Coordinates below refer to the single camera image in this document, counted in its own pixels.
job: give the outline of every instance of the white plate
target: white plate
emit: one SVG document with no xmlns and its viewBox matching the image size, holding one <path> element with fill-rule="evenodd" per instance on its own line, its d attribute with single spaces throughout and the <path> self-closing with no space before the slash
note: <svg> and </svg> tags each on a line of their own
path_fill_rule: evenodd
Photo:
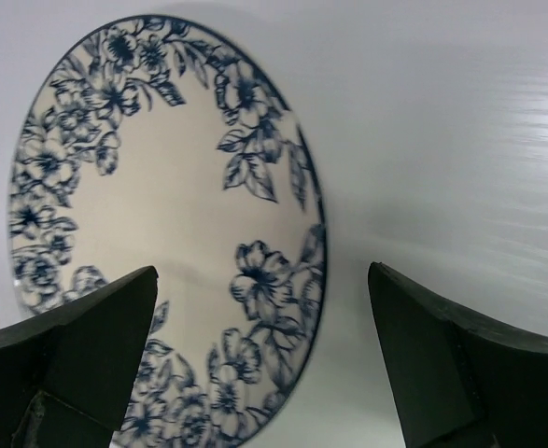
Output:
<svg viewBox="0 0 548 448">
<path fill-rule="evenodd" d="M 237 446 L 270 421 L 313 345 L 327 241 L 299 123 L 244 52 L 166 16 L 93 31 L 36 96 L 10 186 L 33 314 L 160 274 L 115 442 Z"/>
</svg>

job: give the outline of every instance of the floral pattern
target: floral pattern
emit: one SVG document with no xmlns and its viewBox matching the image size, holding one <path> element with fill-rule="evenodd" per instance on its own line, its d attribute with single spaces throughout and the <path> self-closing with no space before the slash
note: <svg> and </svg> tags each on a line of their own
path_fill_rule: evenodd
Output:
<svg viewBox="0 0 548 448">
<path fill-rule="evenodd" d="M 317 208 L 297 259 L 265 241 L 241 242 L 232 303 L 246 328 L 220 341 L 192 366 L 158 335 L 170 311 L 161 298 L 117 442 L 135 447 L 232 447 L 256 434 L 296 384 L 316 334 L 326 279 L 326 229 L 316 173 L 298 141 L 281 131 L 288 105 L 245 54 L 202 26 L 165 16 L 118 21 L 87 36 L 50 75 L 54 101 L 29 112 L 12 166 L 8 209 L 12 263 L 21 300 L 35 315 L 107 284 L 96 266 L 70 267 L 78 224 L 71 196 L 88 163 L 100 176 L 118 174 L 125 119 L 156 101 L 184 106 L 176 85 L 193 76 L 213 92 L 228 128 L 216 145 L 222 190 L 278 203 L 272 167 L 288 163 L 295 204 Z"/>
</svg>

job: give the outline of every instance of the table surface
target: table surface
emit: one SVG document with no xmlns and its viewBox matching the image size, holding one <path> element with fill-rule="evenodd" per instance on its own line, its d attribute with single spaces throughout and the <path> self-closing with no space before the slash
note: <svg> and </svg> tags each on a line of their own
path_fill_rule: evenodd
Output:
<svg viewBox="0 0 548 448">
<path fill-rule="evenodd" d="M 297 111 L 326 196 L 330 286 L 312 361 L 252 446 L 402 447 L 366 291 L 383 261 L 548 335 L 548 0 L 0 0 L 0 328 L 8 167 L 51 67 L 138 13 L 216 28 Z"/>
</svg>

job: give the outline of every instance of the plate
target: plate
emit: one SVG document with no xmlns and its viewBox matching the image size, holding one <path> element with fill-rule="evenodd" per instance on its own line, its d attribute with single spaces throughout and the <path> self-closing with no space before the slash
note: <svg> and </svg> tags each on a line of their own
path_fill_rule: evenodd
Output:
<svg viewBox="0 0 548 448">
<path fill-rule="evenodd" d="M 168 16 L 93 31 L 43 83 L 11 173 L 28 312 L 160 274 L 115 443 L 237 446 L 268 424 L 313 347 L 327 240 L 299 122 L 244 51 Z"/>
</svg>

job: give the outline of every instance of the floral plate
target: floral plate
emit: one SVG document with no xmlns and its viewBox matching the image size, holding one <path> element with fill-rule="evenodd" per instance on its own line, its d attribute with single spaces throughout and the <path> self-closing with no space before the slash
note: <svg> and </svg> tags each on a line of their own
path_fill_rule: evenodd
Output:
<svg viewBox="0 0 548 448">
<path fill-rule="evenodd" d="M 238 446 L 288 399 L 323 304 L 323 202 L 288 104 L 222 35 L 138 16 L 72 47 L 21 130 L 8 221 L 34 315 L 160 273 L 117 444 Z"/>
</svg>

